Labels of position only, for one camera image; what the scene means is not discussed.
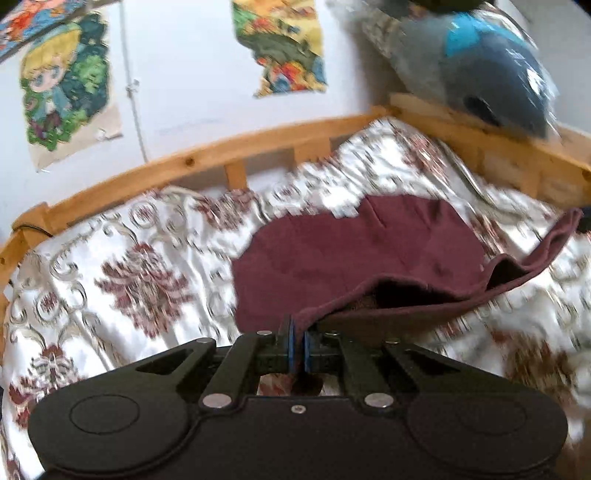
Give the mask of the maroon small garment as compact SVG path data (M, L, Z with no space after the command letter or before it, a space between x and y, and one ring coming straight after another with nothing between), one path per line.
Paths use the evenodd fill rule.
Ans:
M232 263L242 332L293 326L379 343L444 325L542 273L575 232L563 214L525 258L488 257L446 201L369 196L353 217L287 215Z

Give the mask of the white floral satin bedspread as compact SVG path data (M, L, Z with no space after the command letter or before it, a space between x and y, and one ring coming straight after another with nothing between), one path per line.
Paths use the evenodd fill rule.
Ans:
M586 479L590 230L538 276L370 351L397 406L339 379L267 374L235 410L199 398L242 332L232 263L284 216L353 217L363 198L448 202L488 257L528 256L567 211L492 185L394 118L263 192L146 192L34 248L4 318L5 479Z

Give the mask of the colourful torn cross-stitch picture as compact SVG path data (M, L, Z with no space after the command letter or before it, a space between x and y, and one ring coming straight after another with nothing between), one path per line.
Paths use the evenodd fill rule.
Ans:
M232 22L236 40L262 68L256 98L325 92L322 29L313 1L235 1Z

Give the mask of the blue grey plush in plastic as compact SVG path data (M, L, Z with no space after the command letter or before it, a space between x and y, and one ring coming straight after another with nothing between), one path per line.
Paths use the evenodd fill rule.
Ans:
M517 136L556 131L557 89L530 37L487 1L365 1L361 26L413 95Z

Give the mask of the cartoon boy cross-stitch picture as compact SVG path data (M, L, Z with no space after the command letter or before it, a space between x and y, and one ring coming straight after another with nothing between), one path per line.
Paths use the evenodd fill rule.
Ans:
M122 135L108 24L100 12L34 40L20 62L19 80L28 149L37 171Z

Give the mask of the colourful picture top left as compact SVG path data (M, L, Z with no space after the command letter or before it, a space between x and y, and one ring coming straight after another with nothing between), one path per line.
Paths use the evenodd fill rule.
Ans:
M1 61L66 20L85 12L91 1L20 1L1 19Z

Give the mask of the wooden bed rail frame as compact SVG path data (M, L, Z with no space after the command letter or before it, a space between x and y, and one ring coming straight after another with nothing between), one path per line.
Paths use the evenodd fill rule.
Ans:
M512 138L466 114L410 94L394 94L390 105L374 107L369 114L282 125L224 138L162 157L56 205L39 204L13 223L11 236L1 248L1 284L9 284L16 267L44 240L144 191L215 168L224 169L229 189L245 189L247 159L290 151L297 165L321 161L331 154L332 141L351 137L386 116L443 141L464 166L489 182L514 187L563 208L590 202L589 134L563 126L552 142Z

